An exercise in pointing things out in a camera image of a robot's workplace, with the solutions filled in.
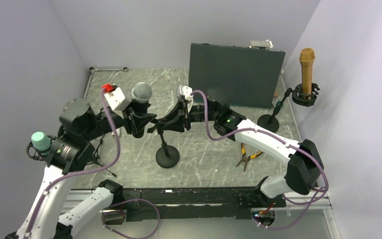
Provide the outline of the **black silver-mesh microphone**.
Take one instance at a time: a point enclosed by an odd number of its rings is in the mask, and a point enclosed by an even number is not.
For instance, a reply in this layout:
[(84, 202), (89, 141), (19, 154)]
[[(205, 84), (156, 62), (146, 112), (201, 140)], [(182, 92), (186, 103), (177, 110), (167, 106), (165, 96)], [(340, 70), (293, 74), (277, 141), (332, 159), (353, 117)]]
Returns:
[(152, 97), (152, 89), (148, 84), (144, 82), (140, 82), (133, 87), (131, 94), (133, 99), (132, 102), (139, 102), (139, 103), (149, 102), (150, 98)]

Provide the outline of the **black round-base mic stand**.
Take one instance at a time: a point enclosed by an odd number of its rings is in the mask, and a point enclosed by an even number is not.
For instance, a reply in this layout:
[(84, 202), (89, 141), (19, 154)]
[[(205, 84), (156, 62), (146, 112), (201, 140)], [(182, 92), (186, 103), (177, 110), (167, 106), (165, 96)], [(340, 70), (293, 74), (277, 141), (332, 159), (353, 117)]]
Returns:
[(164, 131), (163, 133), (158, 133), (158, 135), (161, 139), (161, 147), (156, 152), (156, 162), (162, 168), (173, 168), (179, 162), (180, 153), (175, 147), (167, 144), (164, 138)]

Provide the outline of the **mint green toy microphone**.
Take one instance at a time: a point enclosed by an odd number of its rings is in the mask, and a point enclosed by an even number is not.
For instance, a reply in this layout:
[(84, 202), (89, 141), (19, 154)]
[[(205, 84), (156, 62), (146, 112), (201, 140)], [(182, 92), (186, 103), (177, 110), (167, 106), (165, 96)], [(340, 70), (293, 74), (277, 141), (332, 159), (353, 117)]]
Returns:
[(48, 155), (51, 147), (51, 139), (45, 133), (38, 131), (32, 134), (31, 142), (41, 155)]

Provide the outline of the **black tripod mic stand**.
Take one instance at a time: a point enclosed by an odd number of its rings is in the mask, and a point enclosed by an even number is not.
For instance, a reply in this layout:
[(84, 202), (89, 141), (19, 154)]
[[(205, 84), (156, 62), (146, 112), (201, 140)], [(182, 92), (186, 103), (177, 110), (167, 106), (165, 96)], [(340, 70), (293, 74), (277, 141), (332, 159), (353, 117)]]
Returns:
[(60, 137), (48, 135), (51, 139), (51, 147), (48, 155), (41, 155), (34, 148), (32, 142), (26, 147), (26, 154), (35, 161), (45, 161), (47, 166), (55, 166), (62, 170), (62, 174), (82, 171), (87, 165), (96, 164), (100, 167), (98, 148), (81, 138), (70, 137), (63, 134)]

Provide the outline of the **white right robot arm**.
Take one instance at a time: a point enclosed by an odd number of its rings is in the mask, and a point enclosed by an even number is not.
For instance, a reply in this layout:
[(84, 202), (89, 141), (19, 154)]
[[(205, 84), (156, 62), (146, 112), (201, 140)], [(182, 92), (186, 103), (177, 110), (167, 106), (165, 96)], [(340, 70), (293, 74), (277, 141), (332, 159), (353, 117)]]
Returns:
[(258, 126), (232, 110), (225, 93), (219, 88), (204, 93), (180, 86), (176, 107), (165, 117), (152, 122), (154, 126), (148, 132), (184, 132), (191, 128), (191, 123), (203, 122), (211, 140), (228, 138), (250, 145), (284, 165), (284, 172), (266, 177), (258, 184), (259, 190), (254, 193), (254, 200), (261, 207), (287, 192), (307, 195), (315, 189), (319, 177), (327, 180), (324, 165), (312, 141), (288, 139)]

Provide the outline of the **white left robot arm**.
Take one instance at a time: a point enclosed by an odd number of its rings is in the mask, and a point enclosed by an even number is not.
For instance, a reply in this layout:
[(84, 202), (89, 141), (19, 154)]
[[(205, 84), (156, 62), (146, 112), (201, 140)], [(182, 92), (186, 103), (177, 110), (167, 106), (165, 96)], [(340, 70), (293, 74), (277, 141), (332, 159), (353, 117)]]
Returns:
[(39, 157), (46, 162), (44, 176), (34, 203), (22, 226), (7, 235), (9, 239), (73, 239), (100, 210), (122, 205), (123, 187), (109, 179), (95, 192), (66, 213), (65, 201), (85, 166), (95, 152), (92, 140), (125, 127), (139, 137), (146, 124), (155, 119), (147, 112), (149, 104), (131, 102), (117, 115), (104, 106), (96, 115), (87, 100), (69, 101), (60, 115), (61, 127), (50, 145), (38, 147)]

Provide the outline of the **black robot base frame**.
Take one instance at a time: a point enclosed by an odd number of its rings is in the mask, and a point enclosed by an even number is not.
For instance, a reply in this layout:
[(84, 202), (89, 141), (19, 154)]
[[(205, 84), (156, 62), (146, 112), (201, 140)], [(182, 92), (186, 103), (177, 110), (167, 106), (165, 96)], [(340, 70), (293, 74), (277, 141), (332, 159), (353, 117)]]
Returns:
[(110, 209), (126, 212), (128, 222), (150, 219), (250, 219), (255, 209), (284, 208), (281, 195), (272, 199), (258, 187), (123, 188), (106, 179), (98, 184), (114, 193)]

